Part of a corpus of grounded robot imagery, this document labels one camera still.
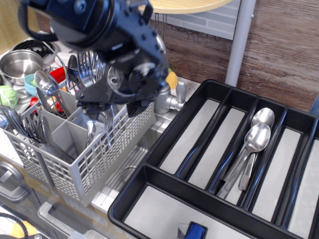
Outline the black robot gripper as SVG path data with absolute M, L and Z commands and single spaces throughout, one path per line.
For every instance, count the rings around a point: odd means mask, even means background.
M 97 82 L 76 93 L 77 106 L 91 120 L 97 120 L 111 105 L 126 104 L 128 116 L 138 116 L 160 94 L 168 76 L 166 59 L 160 64 L 141 63 L 128 74 L 106 63 L 98 66 Z

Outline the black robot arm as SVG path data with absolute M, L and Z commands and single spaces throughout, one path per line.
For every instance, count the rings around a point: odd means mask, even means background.
M 95 84 L 76 93 L 92 119 L 113 104 L 135 117 L 165 86 L 168 59 L 152 14 L 147 0 L 22 0 L 18 8 L 19 24 L 32 38 L 93 51 L 106 64 Z

